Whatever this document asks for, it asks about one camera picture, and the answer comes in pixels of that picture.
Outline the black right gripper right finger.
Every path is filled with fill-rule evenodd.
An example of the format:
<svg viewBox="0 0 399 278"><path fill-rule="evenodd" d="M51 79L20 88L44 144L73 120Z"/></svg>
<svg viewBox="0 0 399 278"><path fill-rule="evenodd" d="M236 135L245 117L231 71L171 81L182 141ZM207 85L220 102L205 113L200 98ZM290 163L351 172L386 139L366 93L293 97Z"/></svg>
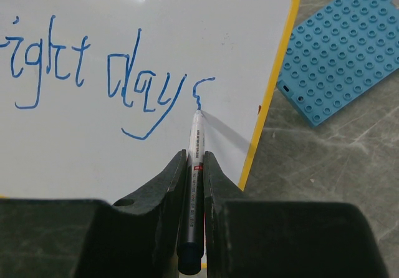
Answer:
<svg viewBox="0 0 399 278"><path fill-rule="evenodd" d="M246 196L204 156L208 277L387 277L358 207Z"/></svg>

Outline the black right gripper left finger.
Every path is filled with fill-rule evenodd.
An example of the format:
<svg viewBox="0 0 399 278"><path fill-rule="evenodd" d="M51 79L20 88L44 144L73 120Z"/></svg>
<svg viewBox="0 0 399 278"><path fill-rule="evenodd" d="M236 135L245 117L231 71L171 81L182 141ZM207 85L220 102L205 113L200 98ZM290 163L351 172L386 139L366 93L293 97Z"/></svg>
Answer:
<svg viewBox="0 0 399 278"><path fill-rule="evenodd" d="M186 152L114 204L1 200L2 277L176 277Z"/></svg>

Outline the white blue whiteboard marker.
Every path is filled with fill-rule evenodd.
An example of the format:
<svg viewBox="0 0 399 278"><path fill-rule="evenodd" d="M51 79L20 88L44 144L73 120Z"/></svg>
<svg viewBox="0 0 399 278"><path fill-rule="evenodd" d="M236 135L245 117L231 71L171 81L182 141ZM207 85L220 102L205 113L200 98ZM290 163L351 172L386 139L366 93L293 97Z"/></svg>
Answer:
<svg viewBox="0 0 399 278"><path fill-rule="evenodd" d="M204 254L204 117L195 111L187 154L185 194L178 235L178 270L190 276L201 270Z"/></svg>

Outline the yellow framed whiteboard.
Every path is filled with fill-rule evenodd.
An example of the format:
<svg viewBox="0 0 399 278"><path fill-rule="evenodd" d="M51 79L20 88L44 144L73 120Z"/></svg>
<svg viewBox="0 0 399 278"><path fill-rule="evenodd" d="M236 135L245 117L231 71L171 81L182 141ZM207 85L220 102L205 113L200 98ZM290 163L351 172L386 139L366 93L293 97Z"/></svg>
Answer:
<svg viewBox="0 0 399 278"><path fill-rule="evenodd" d="M109 202L188 146L249 176L300 0L1 0L1 194Z"/></svg>

